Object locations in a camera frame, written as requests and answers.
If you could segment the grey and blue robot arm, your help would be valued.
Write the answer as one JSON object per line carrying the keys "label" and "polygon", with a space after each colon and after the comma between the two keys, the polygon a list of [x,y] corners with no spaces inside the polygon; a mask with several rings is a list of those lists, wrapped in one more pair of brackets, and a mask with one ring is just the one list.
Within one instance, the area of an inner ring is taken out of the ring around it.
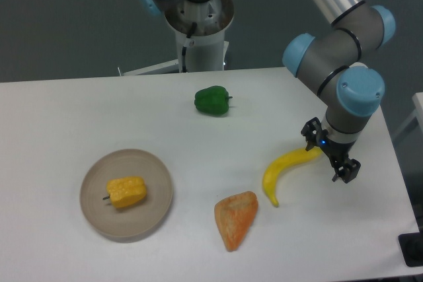
{"label": "grey and blue robot arm", "polygon": [[[182,73],[221,71],[224,33],[232,23],[232,0],[141,0],[153,15],[164,15],[174,31],[178,68]],[[334,168],[335,179],[352,181],[360,163],[350,149],[385,93],[381,75],[357,66],[395,33],[392,13],[364,0],[314,0],[330,23],[322,39],[304,33],[284,50],[284,66],[322,100],[323,119],[309,120],[301,130],[307,148],[320,148]]]}

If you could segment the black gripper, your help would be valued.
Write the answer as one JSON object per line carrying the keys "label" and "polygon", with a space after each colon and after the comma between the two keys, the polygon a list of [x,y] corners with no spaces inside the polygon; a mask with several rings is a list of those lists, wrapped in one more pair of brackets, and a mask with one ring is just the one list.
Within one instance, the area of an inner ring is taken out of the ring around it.
{"label": "black gripper", "polygon": [[356,178],[361,164],[356,159],[349,157],[349,152],[356,142],[356,134],[321,133],[321,122],[317,117],[307,121],[301,129],[301,135],[306,141],[306,151],[320,147],[334,164],[332,181],[342,180],[345,184]]}

